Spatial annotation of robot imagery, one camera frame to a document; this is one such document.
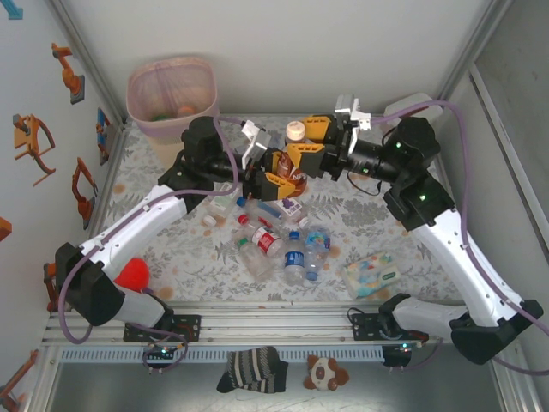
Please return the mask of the brown coffee drink bottle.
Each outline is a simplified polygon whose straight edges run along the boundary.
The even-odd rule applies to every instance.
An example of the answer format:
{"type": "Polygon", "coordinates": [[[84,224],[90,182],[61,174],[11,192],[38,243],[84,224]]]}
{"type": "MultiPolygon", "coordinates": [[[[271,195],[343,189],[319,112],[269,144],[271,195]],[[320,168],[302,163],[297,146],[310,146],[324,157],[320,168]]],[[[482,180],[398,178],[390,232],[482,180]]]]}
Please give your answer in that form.
{"type": "MultiPolygon", "coordinates": [[[[305,142],[305,125],[300,121],[292,121],[286,127],[286,144],[305,142]]],[[[307,175],[298,169],[291,161],[286,151],[281,153],[276,174],[294,184],[295,190],[290,197],[300,196],[307,185],[307,175]]]]}

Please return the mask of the bottle purple grape label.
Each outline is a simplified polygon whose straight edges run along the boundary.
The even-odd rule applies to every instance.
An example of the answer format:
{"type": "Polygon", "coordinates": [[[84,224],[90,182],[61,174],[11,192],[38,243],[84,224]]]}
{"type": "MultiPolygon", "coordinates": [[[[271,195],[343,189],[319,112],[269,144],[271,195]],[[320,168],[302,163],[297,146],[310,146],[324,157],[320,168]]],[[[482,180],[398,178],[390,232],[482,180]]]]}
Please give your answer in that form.
{"type": "Polygon", "coordinates": [[[310,224],[306,207],[296,197],[277,200],[274,202],[274,206],[281,212],[285,223],[301,229],[310,224]]]}

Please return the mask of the crushed clear bottle blue cap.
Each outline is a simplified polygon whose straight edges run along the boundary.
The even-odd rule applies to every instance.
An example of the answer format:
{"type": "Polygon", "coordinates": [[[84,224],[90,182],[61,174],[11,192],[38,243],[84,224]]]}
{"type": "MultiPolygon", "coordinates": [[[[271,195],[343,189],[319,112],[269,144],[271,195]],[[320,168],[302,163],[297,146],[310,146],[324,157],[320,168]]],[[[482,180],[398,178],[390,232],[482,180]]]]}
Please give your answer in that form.
{"type": "Polygon", "coordinates": [[[261,200],[239,197],[236,204],[248,215],[261,216],[264,218],[273,219],[274,221],[282,220],[282,215],[277,209],[269,206],[261,200]]]}

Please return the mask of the bottle white green label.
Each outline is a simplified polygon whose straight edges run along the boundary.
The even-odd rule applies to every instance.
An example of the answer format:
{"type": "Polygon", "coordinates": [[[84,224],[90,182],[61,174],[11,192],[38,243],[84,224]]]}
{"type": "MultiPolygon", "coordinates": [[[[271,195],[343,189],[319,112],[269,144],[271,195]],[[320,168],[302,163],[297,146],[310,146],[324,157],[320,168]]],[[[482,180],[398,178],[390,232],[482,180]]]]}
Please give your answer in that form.
{"type": "Polygon", "coordinates": [[[208,227],[216,226],[220,220],[226,219],[231,213],[233,207],[236,205],[237,198],[237,191],[224,196],[211,197],[202,222],[208,227]]]}

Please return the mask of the crushed bottle light blue label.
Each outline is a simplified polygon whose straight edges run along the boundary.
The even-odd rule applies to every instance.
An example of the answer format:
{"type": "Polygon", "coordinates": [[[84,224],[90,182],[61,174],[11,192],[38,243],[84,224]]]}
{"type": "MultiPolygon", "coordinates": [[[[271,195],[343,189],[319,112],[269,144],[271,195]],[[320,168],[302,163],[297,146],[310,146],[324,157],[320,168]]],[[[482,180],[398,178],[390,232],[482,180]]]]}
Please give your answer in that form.
{"type": "Polygon", "coordinates": [[[331,237],[325,227],[310,227],[305,236],[305,278],[315,282],[329,255],[331,237]]]}

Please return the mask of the water bottle dark blue label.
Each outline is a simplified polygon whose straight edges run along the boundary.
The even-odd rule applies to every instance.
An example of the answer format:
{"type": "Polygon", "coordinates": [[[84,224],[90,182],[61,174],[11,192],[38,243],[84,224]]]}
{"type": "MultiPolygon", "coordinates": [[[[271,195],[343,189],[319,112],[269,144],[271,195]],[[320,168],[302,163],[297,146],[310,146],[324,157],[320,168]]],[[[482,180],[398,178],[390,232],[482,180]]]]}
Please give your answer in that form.
{"type": "Polygon", "coordinates": [[[291,231],[285,243],[284,276],[289,286],[302,284],[305,278],[305,244],[298,231],[291,231]]]}

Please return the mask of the white pink tissue box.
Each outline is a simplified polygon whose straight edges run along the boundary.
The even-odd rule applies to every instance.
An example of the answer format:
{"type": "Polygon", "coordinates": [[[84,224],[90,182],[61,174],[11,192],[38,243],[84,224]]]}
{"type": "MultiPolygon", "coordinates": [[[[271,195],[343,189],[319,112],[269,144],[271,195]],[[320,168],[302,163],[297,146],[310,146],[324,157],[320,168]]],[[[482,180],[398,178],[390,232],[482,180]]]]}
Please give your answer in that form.
{"type": "MultiPolygon", "coordinates": [[[[425,102],[428,100],[432,100],[432,97],[425,93],[415,93],[411,94],[408,97],[405,97],[403,99],[400,99],[390,105],[388,105],[385,108],[385,111],[383,113],[384,117],[389,116],[391,114],[394,114],[395,112],[399,112],[400,110],[409,108],[410,106],[413,106],[415,104],[418,104],[420,102],[425,102]]],[[[416,110],[415,112],[410,112],[407,114],[407,117],[414,117],[414,118],[426,118],[431,124],[433,124],[438,117],[440,117],[443,114],[443,108],[441,106],[427,106],[422,110],[416,110]]],[[[397,118],[394,120],[391,120],[390,122],[384,123],[380,125],[381,131],[383,133],[389,131],[391,128],[397,126],[401,121],[401,118],[397,118]]]]}

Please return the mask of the crushed clear bottle red cap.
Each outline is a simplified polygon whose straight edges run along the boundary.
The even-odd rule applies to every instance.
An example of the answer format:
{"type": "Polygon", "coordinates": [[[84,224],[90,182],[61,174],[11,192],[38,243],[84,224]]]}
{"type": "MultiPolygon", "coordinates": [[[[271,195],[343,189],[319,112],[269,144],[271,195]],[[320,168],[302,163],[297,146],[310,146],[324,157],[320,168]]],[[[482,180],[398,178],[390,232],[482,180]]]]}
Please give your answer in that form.
{"type": "Polygon", "coordinates": [[[281,228],[281,224],[278,221],[264,217],[263,215],[241,214],[238,216],[237,221],[241,226],[265,226],[274,230],[281,228]]]}

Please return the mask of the clear bottle red white label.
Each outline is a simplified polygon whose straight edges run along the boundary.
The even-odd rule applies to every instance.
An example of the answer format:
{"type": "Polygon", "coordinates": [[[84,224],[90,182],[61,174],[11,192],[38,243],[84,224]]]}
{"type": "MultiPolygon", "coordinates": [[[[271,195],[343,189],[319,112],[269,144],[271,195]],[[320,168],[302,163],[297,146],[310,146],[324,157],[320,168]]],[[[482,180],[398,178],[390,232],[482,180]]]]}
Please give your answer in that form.
{"type": "Polygon", "coordinates": [[[261,226],[251,235],[252,242],[268,257],[274,257],[282,247],[283,240],[269,227],[261,226]]]}

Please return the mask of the clear bottle green cap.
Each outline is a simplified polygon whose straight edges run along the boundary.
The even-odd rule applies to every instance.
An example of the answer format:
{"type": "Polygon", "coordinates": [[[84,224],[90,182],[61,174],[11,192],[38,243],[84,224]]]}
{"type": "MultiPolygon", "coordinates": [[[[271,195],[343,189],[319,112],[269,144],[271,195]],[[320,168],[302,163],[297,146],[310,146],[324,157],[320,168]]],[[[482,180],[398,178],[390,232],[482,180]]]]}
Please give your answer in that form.
{"type": "Polygon", "coordinates": [[[256,282],[266,282],[273,275],[267,256],[242,231],[236,232],[232,240],[237,248],[238,258],[256,282]]]}

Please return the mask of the black white striped sock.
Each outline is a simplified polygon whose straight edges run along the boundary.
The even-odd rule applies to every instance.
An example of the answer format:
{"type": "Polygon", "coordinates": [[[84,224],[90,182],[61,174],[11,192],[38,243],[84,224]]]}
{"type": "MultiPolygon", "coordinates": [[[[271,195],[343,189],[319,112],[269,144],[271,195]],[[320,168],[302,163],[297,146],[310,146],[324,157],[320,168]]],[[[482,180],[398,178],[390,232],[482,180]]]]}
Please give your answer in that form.
{"type": "Polygon", "coordinates": [[[288,363],[275,347],[264,346],[227,353],[226,369],[217,384],[219,393],[241,389],[265,394],[282,393],[287,387],[288,363]]]}

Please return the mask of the brown white plush toy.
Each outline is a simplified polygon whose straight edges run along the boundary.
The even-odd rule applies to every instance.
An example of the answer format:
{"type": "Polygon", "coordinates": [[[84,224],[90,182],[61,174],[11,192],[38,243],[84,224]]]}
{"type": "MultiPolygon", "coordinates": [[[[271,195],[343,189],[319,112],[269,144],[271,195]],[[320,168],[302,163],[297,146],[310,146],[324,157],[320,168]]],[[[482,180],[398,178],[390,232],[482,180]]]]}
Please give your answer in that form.
{"type": "Polygon", "coordinates": [[[335,358],[310,354],[307,358],[307,367],[308,375],[304,387],[308,390],[336,391],[350,379],[347,370],[340,367],[335,358]]]}

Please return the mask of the blue orange wall model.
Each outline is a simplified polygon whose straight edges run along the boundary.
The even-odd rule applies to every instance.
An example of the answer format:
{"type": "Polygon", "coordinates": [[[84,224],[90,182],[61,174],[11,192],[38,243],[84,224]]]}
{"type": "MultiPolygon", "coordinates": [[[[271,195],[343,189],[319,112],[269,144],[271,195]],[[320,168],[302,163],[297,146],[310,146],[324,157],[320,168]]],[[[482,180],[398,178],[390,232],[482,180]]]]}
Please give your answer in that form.
{"type": "Polygon", "coordinates": [[[96,137],[99,150],[99,162],[101,166],[104,165],[109,159],[109,152],[107,150],[107,129],[110,124],[111,123],[108,117],[99,107],[97,109],[96,137]]]}

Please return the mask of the aluminium corner post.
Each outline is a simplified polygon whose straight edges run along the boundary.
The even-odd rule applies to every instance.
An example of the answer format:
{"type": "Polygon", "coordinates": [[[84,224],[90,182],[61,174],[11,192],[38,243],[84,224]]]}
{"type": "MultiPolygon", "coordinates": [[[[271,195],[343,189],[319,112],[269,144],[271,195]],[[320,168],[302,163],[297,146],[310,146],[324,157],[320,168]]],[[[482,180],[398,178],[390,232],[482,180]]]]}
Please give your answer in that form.
{"type": "Polygon", "coordinates": [[[68,0],[44,0],[52,16],[56,20],[59,28],[69,43],[69,47],[81,62],[82,68],[89,75],[92,84],[96,88],[98,95],[106,104],[111,112],[112,120],[118,124],[125,124],[127,112],[116,99],[106,75],[100,70],[95,62],[95,57],[87,45],[85,36],[77,25],[74,13],[70,9],[68,0]]]}
{"type": "Polygon", "coordinates": [[[455,65],[446,76],[437,97],[448,100],[459,81],[468,73],[471,65],[486,47],[505,13],[515,0],[489,0],[485,10],[473,26],[472,33],[458,54],[455,65]]]}

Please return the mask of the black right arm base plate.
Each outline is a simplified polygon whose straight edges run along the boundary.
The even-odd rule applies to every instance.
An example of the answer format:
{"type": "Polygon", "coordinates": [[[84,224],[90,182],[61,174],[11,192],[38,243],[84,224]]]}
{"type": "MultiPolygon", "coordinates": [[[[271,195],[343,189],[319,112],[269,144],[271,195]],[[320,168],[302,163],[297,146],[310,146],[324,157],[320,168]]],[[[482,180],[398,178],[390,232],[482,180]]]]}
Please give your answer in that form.
{"type": "Polygon", "coordinates": [[[430,337],[414,330],[404,330],[380,313],[348,313],[355,341],[411,341],[427,342],[430,337]]]}

